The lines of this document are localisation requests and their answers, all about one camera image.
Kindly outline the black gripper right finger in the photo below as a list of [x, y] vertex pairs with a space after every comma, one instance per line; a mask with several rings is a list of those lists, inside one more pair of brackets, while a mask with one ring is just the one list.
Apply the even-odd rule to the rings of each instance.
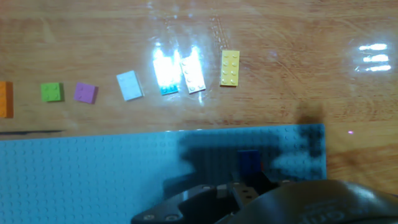
[[259, 196], [279, 187], [290, 185], [291, 180], [271, 181], [263, 171], [244, 175], [231, 183], [231, 195], [238, 206], [246, 206]]

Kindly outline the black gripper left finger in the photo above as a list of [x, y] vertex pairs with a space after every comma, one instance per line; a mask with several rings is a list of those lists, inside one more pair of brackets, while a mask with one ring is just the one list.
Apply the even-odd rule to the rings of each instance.
[[236, 211], [226, 185], [197, 185], [135, 215], [131, 224], [217, 223]]

